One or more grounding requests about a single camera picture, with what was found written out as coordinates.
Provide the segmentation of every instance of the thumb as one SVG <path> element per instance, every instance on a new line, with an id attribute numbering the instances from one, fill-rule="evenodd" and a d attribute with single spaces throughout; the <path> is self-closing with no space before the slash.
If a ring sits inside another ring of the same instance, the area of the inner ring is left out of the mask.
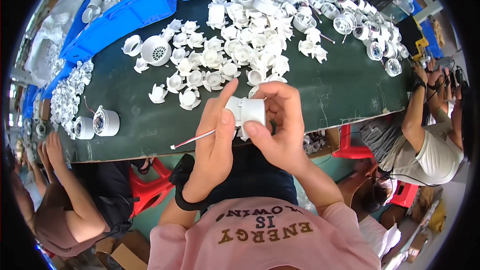
<path id="1" fill-rule="evenodd" d="M 247 132 L 251 142 L 260 149 L 265 156 L 269 152 L 276 152 L 279 145 L 273 140 L 270 131 L 257 121 L 243 123 L 243 129 Z"/>
<path id="2" fill-rule="evenodd" d="M 230 151 L 232 147 L 233 132 L 235 131 L 235 118 L 231 110 L 223 108 L 218 116 L 215 129 L 215 143 L 213 153 L 221 157 L 225 150 Z"/>

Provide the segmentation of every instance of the hair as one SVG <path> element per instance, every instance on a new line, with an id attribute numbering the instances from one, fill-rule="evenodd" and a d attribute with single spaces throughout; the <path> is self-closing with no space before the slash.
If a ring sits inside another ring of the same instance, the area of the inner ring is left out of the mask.
<path id="1" fill-rule="evenodd" d="M 373 188 L 360 198 L 361 205 L 368 213 L 378 211 L 387 201 L 387 191 L 375 184 Z"/>

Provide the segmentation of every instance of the red and white wire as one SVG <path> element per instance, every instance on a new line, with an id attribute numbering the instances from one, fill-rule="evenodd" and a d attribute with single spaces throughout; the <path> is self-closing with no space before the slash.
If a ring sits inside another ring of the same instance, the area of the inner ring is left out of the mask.
<path id="1" fill-rule="evenodd" d="M 170 146 L 170 148 L 173 149 L 173 150 L 175 150 L 175 149 L 177 149 L 177 148 L 180 147 L 180 146 L 183 146 L 183 145 L 188 144 L 188 143 L 190 143 L 190 142 L 197 141 L 197 140 L 199 140 L 199 139 L 201 139 L 201 138 L 203 138 L 203 137 L 206 137 L 206 136 L 208 136 L 208 135 L 211 135 L 211 134 L 213 134 L 213 133 L 215 132 L 215 130 L 216 130 L 216 129 L 214 128 L 214 129 L 212 129 L 212 130 L 207 131 L 207 132 L 204 133 L 204 134 L 197 135 L 197 136 L 195 136 L 195 137 L 193 137 L 193 138 L 191 138 L 191 139 L 188 139 L 188 140 L 186 140 L 185 142 L 182 142 L 182 143 L 180 143 L 180 144 L 178 144 L 178 145 L 172 145 L 172 146 Z"/>

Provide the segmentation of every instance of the black pants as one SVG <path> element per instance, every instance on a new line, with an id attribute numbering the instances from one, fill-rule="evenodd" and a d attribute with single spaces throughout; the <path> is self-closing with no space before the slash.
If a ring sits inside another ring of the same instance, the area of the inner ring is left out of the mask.
<path id="1" fill-rule="evenodd" d="M 129 218 L 134 210 L 130 187 L 130 164 L 143 166 L 145 160 L 72 164 L 75 177 L 83 184 L 111 229 L 126 231 L 132 225 Z"/>
<path id="2" fill-rule="evenodd" d="M 232 148 L 233 165 L 225 181 L 208 195 L 208 203 L 245 197 L 272 197 L 298 205 L 293 176 L 267 162 L 253 144 Z"/>

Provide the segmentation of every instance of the brown t-shirt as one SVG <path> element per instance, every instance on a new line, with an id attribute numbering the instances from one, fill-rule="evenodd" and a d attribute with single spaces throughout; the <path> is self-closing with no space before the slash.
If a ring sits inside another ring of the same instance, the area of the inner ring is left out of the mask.
<path id="1" fill-rule="evenodd" d="M 65 218 L 65 212 L 73 210 L 65 188 L 60 183 L 51 183 L 33 220 L 35 236 L 40 244 L 61 257 L 74 257 L 104 237 L 101 234 L 82 243 L 75 241 Z"/>

